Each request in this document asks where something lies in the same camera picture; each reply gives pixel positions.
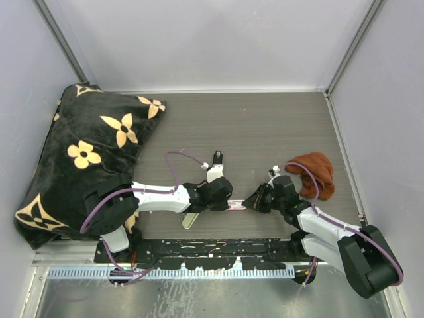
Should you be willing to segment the red white staple box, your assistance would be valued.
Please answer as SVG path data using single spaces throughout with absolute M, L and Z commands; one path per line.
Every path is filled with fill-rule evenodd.
M 228 211 L 244 211 L 246 207 L 242 204 L 241 200 L 229 200 L 228 201 Z

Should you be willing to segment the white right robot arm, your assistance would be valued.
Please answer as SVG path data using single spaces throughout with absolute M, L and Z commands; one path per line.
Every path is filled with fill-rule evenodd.
M 278 166 L 269 175 L 270 181 L 242 204 L 260 213 L 279 211 L 297 229 L 289 241 L 296 260 L 312 257 L 330 264 L 365 299 L 403 282 L 403 270 L 377 227 L 354 226 L 324 213 L 314 201 L 300 198 L 291 178 L 281 175 Z

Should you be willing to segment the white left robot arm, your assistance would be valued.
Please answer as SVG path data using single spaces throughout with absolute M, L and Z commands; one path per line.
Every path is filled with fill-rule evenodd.
M 224 211 L 233 192 L 223 175 L 223 165 L 207 169 L 200 184 L 184 183 L 171 187 L 140 184 L 127 174 L 119 174 L 99 184 L 85 195 L 88 216 L 80 233 L 99 237 L 117 262 L 133 254 L 129 241 L 129 221 L 142 211 L 171 211 L 198 214 L 205 210 Z

